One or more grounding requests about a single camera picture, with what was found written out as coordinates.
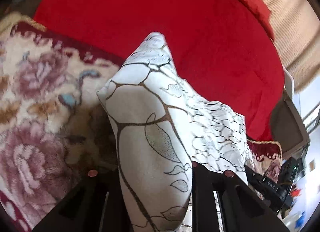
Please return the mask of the white black patterned coat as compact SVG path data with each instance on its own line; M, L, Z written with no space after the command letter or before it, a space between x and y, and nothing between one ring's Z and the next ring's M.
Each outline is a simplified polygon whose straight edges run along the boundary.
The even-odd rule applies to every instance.
M163 34L149 34L97 95L134 231L191 231L193 162L246 180L245 118L180 78Z

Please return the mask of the floral plush blanket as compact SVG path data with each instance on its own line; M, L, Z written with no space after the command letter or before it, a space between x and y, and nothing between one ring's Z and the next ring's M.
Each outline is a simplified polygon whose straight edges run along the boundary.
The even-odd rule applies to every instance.
M1 22L1 206L18 231L33 231L84 178L118 170L97 93L125 61L25 16ZM281 164L280 148L263 157L246 139L245 166Z

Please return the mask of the white board on crib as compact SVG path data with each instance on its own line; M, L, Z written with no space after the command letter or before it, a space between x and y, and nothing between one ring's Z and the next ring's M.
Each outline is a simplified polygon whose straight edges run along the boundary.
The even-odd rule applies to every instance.
M285 90L286 90L289 98L292 100L293 95L295 93L294 79L285 67L283 67L283 70L284 70L284 79L285 79L284 87L285 87Z

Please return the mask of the red sofa cover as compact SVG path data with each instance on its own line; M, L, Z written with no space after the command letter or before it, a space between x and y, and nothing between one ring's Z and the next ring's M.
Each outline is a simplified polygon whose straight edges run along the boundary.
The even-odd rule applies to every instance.
M122 59L151 32L165 36L179 76L242 114L247 135L272 139L284 88L276 48L239 0L42 0L34 20Z

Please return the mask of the dotted beige curtain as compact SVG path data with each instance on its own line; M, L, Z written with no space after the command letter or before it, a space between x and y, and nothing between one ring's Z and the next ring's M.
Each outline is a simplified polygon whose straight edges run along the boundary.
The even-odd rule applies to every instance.
M301 92L319 76L319 4L310 0L263 0L271 11L273 43Z

